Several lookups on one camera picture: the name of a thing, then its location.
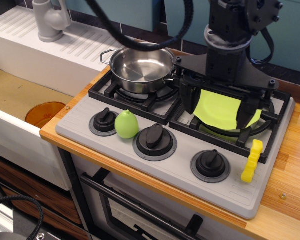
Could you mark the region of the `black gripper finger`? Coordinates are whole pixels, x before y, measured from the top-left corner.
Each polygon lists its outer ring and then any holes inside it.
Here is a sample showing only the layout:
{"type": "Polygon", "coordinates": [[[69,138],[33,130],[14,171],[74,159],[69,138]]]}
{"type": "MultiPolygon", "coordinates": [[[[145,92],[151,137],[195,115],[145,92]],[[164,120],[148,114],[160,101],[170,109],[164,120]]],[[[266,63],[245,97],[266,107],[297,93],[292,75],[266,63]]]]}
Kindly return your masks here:
{"type": "Polygon", "coordinates": [[[193,114],[200,100],[201,88],[198,80],[182,78],[180,80],[179,94],[184,109],[189,114],[193,114]]]}
{"type": "Polygon", "coordinates": [[[253,117],[256,115],[257,110],[262,110],[265,105],[265,93],[263,91],[240,93],[239,105],[236,115],[236,129],[245,129],[253,117]]]}

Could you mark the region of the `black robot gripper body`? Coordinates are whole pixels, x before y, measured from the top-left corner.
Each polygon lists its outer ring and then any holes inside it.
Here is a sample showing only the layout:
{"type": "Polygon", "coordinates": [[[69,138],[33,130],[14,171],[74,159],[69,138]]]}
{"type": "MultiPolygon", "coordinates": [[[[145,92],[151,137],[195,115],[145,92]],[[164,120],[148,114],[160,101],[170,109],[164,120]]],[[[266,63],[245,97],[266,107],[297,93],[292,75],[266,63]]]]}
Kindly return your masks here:
{"type": "Polygon", "coordinates": [[[272,93],[279,82],[256,69],[246,51],[221,54],[209,49],[202,55],[174,58],[181,93],[272,93]]]}

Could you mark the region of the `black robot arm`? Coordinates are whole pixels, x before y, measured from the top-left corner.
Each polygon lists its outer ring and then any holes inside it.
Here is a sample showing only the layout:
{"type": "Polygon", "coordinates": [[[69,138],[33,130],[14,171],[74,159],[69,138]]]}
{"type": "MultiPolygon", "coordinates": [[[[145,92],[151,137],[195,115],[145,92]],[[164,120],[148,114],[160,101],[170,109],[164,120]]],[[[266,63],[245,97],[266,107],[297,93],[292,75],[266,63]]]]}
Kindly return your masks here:
{"type": "Polygon", "coordinates": [[[236,128],[245,129],[279,83],[257,69],[250,56],[254,36],[261,33],[271,50],[274,42],[268,25],[279,20],[278,0],[212,0],[204,31],[208,51],[203,55],[175,58],[176,79],[185,110],[192,114],[201,90],[241,100],[236,128]]]}

